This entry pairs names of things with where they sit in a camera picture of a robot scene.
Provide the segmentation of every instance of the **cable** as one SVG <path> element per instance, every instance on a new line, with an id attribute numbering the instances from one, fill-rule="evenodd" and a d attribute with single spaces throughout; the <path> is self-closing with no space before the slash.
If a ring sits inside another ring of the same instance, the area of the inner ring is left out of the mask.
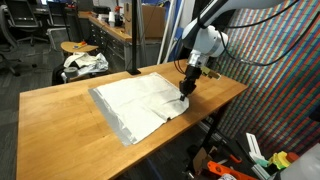
<path id="1" fill-rule="evenodd" d="M 246 27 L 251 27 L 251 26 L 256 26 L 258 24 L 264 23 L 266 21 L 269 21 L 270 19 L 282 14 L 283 12 L 287 11 L 288 9 L 290 9 L 293 5 L 295 5 L 297 2 L 299 2 L 299 0 L 296 0 L 295 2 L 291 3 L 288 7 L 284 8 L 283 10 L 281 10 L 280 12 L 268 17 L 267 19 L 264 19 L 262 21 L 253 23 L 253 24 L 247 24 L 247 25 L 242 25 L 242 26 L 223 26 L 223 25 L 218 25 L 221 28 L 228 28 L 228 29 L 237 29 L 237 28 L 246 28 Z"/>
<path id="2" fill-rule="evenodd" d="M 142 41 L 142 38 L 144 37 L 144 35 L 145 35 L 145 33 L 146 33 L 146 31 L 147 31 L 147 29 L 148 29 L 149 25 L 150 25 L 150 22 L 151 22 L 151 19 L 152 19 L 152 16 L 153 16 L 153 13 L 154 13 L 154 11 L 155 11 L 156 7 L 158 7 L 158 6 L 157 6 L 157 5 L 154 5 L 153 10 L 152 10 L 152 13 L 151 13 L 151 17 L 150 17 L 150 19 L 149 19 L 149 21 L 148 21 L 147 26 L 146 26 L 146 27 L 144 28 L 144 30 L 143 30 L 143 33 L 142 33 L 142 36 L 140 37 L 139 42 L 141 42 L 141 41 Z M 132 61 L 132 58 L 131 58 L 131 59 L 130 59 L 130 61 L 128 62 L 128 64 L 127 64 L 127 67 L 126 67 L 125 71 L 127 71 L 127 70 L 128 70 L 128 67 L 129 67 L 129 64 L 131 63 L 131 61 Z"/>
<path id="3" fill-rule="evenodd" d="M 315 15 L 315 17 L 312 19 L 311 23 L 308 25 L 308 27 L 304 30 L 304 32 L 302 33 L 302 35 L 296 40 L 296 42 L 285 52 L 283 53 L 279 58 L 277 58 L 276 60 L 270 62 L 270 63 L 267 63 L 267 64 L 262 64 L 262 63 L 257 63 L 257 62 L 253 62 L 251 60 L 245 60 L 245 59 L 242 59 L 242 58 L 235 58 L 233 57 L 229 51 L 227 50 L 227 46 L 226 44 L 224 43 L 224 40 L 223 40 L 223 36 L 222 36 L 222 33 L 221 31 L 218 31 L 220 36 L 221 36 L 221 39 L 222 39 L 222 44 L 223 44 L 223 47 L 226 51 L 226 53 L 228 54 L 229 57 L 231 57 L 232 59 L 235 59 L 235 60 L 238 60 L 240 61 L 241 63 L 245 63 L 245 64 L 249 64 L 249 65 L 253 65 L 253 66 L 270 66 L 278 61 L 280 61 L 284 56 L 286 56 L 300 41 L 301 39 L 307 34 L 307 32 L 311 29 L 312 25 L 315 23 L 315 21 L 317 20 L 318 16 L 319 16 L 319 13 L 320 11 L 317 12 L 317 14 Z"/>

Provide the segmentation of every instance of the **floor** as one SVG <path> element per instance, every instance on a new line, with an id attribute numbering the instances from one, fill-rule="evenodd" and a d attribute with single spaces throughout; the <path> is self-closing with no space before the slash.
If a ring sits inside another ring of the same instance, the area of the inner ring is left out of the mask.
<path id="1" fill-rule="evenodd" d="M 20 44 L 19 51 L 7 58 L 20 58 L 38 67 L 17 66 L 21 76 L 0 69 L 0 179 L 14 180 L 18 132 L 19 93 L 51 86 L 52 70 L 63 61 L 63 54 L 49 44 Z M 195 126 L 153 153 L 118 179 L 186 179 L 183 173 L 189 156 L 186 149 L 200 144 L 204 132 Z"/>

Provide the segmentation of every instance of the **colorful patterned backdrop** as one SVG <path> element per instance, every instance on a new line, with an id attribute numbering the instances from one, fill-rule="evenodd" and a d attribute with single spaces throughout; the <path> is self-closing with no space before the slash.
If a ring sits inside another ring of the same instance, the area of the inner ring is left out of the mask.
<path id="1" fill-rule="evenodd" d="M 238 10 L 232 26 L 266 19 L 291 4 L 288 0 L 266 10 Z M 266 23 L 227 29 L 229 51 L 236 57 L 268 63 L 284 53 L 320 10 L 318 0 L 300 0 Z M 251 132 L 271 151 L 305 152 L 320 140 L 320 123 L 309 119 L 320 104 L 320 18 L 300 43 L 280 62 L 253 67 L 225 53 L 214 69 L 249 86 L 228 108 L 219 129 L 230 137 Z"/>

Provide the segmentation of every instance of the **wall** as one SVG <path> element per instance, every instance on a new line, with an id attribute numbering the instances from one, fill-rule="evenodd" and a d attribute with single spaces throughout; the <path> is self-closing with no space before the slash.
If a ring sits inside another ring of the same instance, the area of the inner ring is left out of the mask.
<path id="1" fill-rule="evenodd" d="M 251 24 L 287 7 L 292 0 L 266 10 L 238 10 L 231 25 Z M 317 0 L 301 0 L 277 18 L 258 26 L 228 29 L 228 50 L 237 57 L 271 62 L 303 33 L 319 11 Z M 268 67 L 235 63 L 226 54 L 214 69 L 248 90 L 235 99 L 219 125 L 226 135 L 254 133 L 272 151 L 303 153 L 320 140 L 320 123 L 309 119 L 320 104 L 319 17 L 302 41 L 280 62 Z"/>

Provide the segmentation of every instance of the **white towel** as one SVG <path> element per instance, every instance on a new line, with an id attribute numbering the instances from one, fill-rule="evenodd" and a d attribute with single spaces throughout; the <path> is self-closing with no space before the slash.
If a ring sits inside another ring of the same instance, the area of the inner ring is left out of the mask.
<path id="1" fill-rule="evenodd" d="M 128 138 L 133 144 L 189 107 L 188 98 L 180 101 L 179 89 L 157 73 L 120 80 L 97 90 L 131 132 Z"/>

